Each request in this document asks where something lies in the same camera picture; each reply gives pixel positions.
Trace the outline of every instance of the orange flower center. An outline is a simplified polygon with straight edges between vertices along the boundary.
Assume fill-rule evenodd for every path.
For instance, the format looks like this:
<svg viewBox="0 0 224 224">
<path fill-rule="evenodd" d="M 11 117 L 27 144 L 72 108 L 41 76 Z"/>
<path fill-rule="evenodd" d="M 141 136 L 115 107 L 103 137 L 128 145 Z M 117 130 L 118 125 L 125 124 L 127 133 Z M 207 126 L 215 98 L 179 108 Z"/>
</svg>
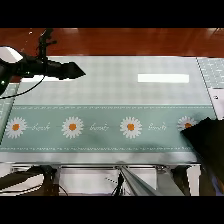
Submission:
<svg viewBox="0 0 224 224">
<path fill-rule="evenodd" d="M 13 130 L 13 131 L 17 131 L 17 130 L 19 130 L 19 124 L 14 124 L 14 125 L 12 126 L 12 130 Z"/>
<path fill-rule="evenodd" d="M 70 124 L 70 125 L 69 125 L 69 129 L 70 129 L 71 131 L 74 131 L 74 130 L 76 129 L 76 124 Z"/>
<path fill-rule="evenodd" d="M 128 124 L 128 130 L 129 131 L 134 131 L 135 126 L 133 124 Z"/>
<path fill-rule="evenodd" d="M 185 124 L 185 128 L 190 128 L 190 127 L 192 127 L 191 124 L 189 124 L 189 123 L 186 123 L 186 124 Z"/>
</svg>

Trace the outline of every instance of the brown wood panel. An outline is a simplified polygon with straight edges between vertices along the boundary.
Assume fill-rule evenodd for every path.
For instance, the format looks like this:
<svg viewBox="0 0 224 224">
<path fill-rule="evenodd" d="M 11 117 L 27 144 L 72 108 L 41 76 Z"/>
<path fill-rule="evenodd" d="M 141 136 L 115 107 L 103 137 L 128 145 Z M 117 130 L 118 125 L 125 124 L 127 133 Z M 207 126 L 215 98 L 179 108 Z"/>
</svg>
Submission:
<svg viewBox="0 0 224 224">
<path fill-rule="evenodd" d="M 35 55 L 44 28 L 0 28 L 0 45 Z M 163 55 L 224 57 L 223 28 L 55 28 L 49 56 Z"/>
</svg>

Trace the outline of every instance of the robotic arm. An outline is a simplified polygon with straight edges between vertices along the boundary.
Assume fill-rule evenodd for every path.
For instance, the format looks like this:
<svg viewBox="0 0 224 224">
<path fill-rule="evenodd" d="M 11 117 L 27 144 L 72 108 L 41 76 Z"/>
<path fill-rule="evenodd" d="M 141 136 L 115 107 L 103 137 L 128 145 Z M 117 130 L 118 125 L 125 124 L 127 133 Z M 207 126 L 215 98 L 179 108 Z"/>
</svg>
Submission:
<svg viewBox="0 0 224 224">
<path fill-rule="evenodd" d="M 46 49 L 51 44 L 56 44 L 57 41 L 47 42 L 51 39 L 52 28 L 47 28 L 39 38 L 38 55 L 36 57 L 18 52 L 15 49 L 7 46 L 0 47 L 0 51 L 9 49 L 11 52 L 20 55 L 20 59 L 15 63 L 10 63 L 3 58 L 0 58 L 0 95 L 7 88 L 12 76 L 20 76 L 23 78 L 33 78 L 34 75 L 44 75 L 56 77 L 59 80 L 76 79 L 85 73 L 74 62 L 61 64 L 59 62 L 50 61 L 46 56 Z"/>
</svg>

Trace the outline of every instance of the daisy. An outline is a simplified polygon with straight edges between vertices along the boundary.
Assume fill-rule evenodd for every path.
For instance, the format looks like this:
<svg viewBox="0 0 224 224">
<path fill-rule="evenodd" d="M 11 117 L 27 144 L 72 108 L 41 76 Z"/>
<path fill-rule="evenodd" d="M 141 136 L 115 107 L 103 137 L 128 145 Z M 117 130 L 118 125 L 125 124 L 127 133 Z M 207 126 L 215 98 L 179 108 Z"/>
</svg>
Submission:
<svg viewBox="0 0 224 224">
<path fill-rule="evenodd" d="M 66 119 L 65 122 L 63 122 L 62 125 L 62 131 L 64 132 L 63 135 L 66 136 L 66 138 L 70 137 L 71 138 L 75 138 L 76 136 L 79 136 L 80 134 L 82 134 L 82 130 L 83 130 L 83 122 L 81 119 L 79 119 L 78 117 L 74 118 L 74 117 L 69 117 L 68 119 Z"/>
<path fill-rule="evenodd" d="M 139 136 L 141 134 L 140 130 L 142 130 L 140 121 L 134 117 L 126 117 L 126 119 L 123 119 L 120 127 L 120 131 L 123 131 L 123 135 L 130 139 Z"/>
<path fill-rule="evenodd" d="M 6 135 L 8 138 L 17 138 L 23 134 L 27 128 L 26 121 L 22 117 L 15 117 L 11 121 L 8 122 L 6 126 Z"/>
<path fill-rule="evenodd" d="M 185 117 L 182 117 L 181 119 L 179 119 L 177 128 L 179 131 L 182 131 L 182 130 L 184 130 L 186 128 L 190 128 L 196 124 L 197 124 L 197 122 L 193 118 L 185 116 Z"/>
</svg>

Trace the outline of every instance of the white daisy print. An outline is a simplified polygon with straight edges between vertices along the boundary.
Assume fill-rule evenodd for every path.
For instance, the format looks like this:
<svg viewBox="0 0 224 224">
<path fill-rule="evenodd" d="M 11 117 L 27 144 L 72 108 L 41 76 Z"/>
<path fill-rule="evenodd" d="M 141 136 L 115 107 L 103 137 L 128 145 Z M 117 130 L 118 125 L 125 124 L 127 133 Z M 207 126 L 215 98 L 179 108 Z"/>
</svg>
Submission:
<svg viewBox="0 0 224 224">
<path fill-rule="evenodd" d="M 8 122 L 6 126 L 6 135 L 8 138 L 17 138 L 23 134 L 27 128 L 26 121 L 22 117 L 15 117 Z"/>
<path fill-rule="evenodd" d="M 185 116 L 185 117 L 182 117 L 181 119 L 179 119 L 177 128 L 179 131 L 182 131 L 182 130 L 184 130 L 186 128 L 190 128 L 196 124 L 197 124 L 197 122 L 194 120 L 194 118 Z"/>
<path fill-rule="evenodd" d="M 79 136 L 80 134 L 82 134 L 82 130 L 83 130 L 83 121 L 81 119 L 79 119 L 78 117 L 74 118 L 74 117 L 69 117 L 68 119 L 66 119 L 65 122 L 63 122 L 62 125 L 62 131 L 64 132 L 63 135 L 66 136 L 66 138 L 75 138 L 77 136 Z"/>
<path fill-rule="evenodd" d="M 123 135 L 130 139 L 139 136 L 141 134 L 140 130 L 142 130 L 140 121 L 134 117 L 126 117 L 123 119 L 120 127 L 120 131 L 123 131 Z"/>
</svg>

